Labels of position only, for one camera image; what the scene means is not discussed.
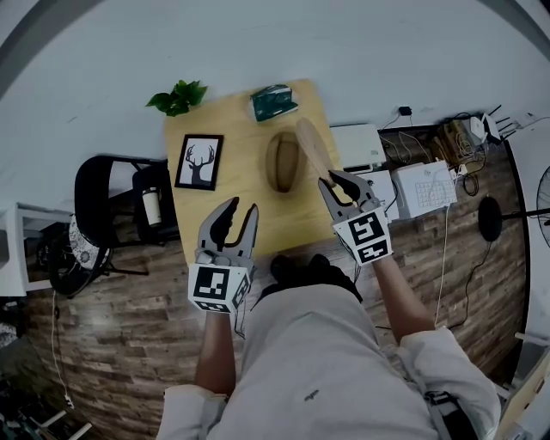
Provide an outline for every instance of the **black picture frame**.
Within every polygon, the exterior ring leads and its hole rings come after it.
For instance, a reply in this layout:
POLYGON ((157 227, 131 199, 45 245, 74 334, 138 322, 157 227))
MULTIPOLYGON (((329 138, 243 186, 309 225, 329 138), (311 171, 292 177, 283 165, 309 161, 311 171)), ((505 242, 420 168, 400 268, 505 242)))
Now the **black picture frame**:
POLYGON ((205 191, 214 191, 216 189, 217 169, 219 167, 220 156, 222 154, 222 146, 223 146, 223 136, 222 135, 216 135, 216 134, 186 134, 186 136, 183 138, 183 144, 181 145, 180 161, 178 163, 178 172, 176 173, 176 176, 175 176, 174 187, 176 187, 176 188, 201 189, 201 190, 205 190, 205 191), (193 181, 192 181, 192 183, 181 183, 180 182, 180 177, 181 177, 181 172, 182 172, 183 167, 184 167, 184 162, 187 162, 186 161, 186 150, 187 150, 188 143, 189 143, 190 139, 215 139, 217 141, 216 154, 214 156, 212 176, 211 176, 211 180, 210 180, 209 185, 204 185, 204 184, 198 183, 198 182, 193 183, 193 181))

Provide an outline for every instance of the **wooden spatula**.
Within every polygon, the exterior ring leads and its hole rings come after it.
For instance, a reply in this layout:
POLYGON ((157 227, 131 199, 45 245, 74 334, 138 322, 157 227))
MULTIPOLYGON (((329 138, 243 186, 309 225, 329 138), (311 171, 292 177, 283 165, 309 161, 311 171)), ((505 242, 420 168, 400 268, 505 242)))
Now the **wooden spatula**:
POLYGON ((309 119, 301 118, 296 123, 296 137, 303 152, 308 157, 319 176, 334 187, 335 184, 328 173, 334 165, 328 155, 327 146, 321 135, 309 119))

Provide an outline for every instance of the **green leaves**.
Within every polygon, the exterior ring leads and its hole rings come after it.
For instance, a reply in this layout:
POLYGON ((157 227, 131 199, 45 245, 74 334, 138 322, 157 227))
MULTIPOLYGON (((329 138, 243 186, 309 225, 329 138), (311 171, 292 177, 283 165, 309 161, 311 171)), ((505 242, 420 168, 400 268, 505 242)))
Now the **green leaves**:
POLYGON ((149 100, 146 107, 156 107, 167 116, 177 116, 189 112, 190 106, 200 104, 207 89, 207 86, 200 87, 200 81, 187 84, 179 80, 170 94, 157 93, 149 100))
POLYGON ((166 112, 169 110, 170 104, 172 104, 172 98, 168 93, 157 93, 149 100, 146 107, 156 107, 161 112, 166 112))

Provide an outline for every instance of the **framed picture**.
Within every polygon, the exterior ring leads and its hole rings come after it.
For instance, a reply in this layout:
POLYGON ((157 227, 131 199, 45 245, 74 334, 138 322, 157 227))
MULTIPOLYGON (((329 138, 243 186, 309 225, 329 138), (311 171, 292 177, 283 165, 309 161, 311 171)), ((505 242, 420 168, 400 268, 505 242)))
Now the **framed picture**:
POLYGON ((174 186, 214 191, 222 144, 223 136, 187 134, 174 186))

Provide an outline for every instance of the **floor lamp base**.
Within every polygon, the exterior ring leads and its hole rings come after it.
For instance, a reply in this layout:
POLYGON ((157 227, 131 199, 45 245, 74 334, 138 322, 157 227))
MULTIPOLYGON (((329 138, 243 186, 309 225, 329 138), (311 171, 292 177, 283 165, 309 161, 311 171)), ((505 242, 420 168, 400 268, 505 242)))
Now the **floor lamp base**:
POLYGON ((480 233, 487 241, 495 241, 502 232, 502 212, 497 200, 485 197, 481 200, 478 211, 478 225, 480 233))

